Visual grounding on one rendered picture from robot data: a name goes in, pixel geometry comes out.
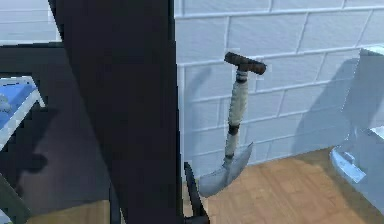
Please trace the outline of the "black room door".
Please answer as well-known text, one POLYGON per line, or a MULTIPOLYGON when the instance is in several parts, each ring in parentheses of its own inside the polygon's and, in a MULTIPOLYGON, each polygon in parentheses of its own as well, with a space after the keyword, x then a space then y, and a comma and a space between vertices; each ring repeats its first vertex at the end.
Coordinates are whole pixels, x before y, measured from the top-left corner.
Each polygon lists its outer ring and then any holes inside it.
POLYGON ((48 0, 127 224, 184 224, 174 0, 48 0))

